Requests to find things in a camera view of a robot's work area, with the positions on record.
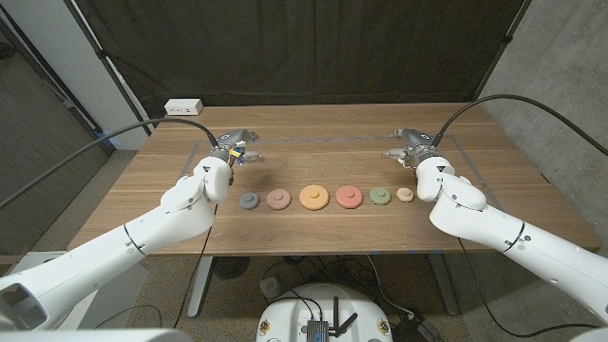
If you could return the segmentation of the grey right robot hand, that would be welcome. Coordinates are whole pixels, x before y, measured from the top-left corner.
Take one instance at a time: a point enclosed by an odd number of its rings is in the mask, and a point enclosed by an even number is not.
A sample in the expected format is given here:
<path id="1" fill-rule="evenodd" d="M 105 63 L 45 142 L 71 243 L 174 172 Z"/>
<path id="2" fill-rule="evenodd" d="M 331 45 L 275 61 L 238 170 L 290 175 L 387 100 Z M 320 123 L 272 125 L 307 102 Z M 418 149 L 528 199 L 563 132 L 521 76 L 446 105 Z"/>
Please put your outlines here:
<path id="1" fill-rule="evenodd" d="M 433 137 L 415 129 L 400 128 L 395 130 L 391 138 L 398 138 L 405 142 L 403 148 L 392 148 L 383 154 L 384 158 L 398 161 L 408 169 L 415 169 L 422 161 L 440 157 L 436 148 L 432 145 Z"/>

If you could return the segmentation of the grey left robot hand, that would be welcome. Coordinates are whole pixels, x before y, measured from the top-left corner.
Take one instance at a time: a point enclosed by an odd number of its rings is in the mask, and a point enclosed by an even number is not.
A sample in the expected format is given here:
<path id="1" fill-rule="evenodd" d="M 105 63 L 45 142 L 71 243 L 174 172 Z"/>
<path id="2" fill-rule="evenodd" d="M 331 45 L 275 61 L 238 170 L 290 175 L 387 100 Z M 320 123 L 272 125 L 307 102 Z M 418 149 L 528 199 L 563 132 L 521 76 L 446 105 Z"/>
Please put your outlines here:
<path id="1" fill-rule="evenodd" d="M 251 162 L 263 162 L 264 158 L 256 151 L 249 150 L 248 143 L 259 139 L 256 132 L 250 129 L 238 129 L 217 138 L 217 146 L 211 149 L 212 157 L 220 158 L 230 165 L 237 162 L 239 165 Z"/>

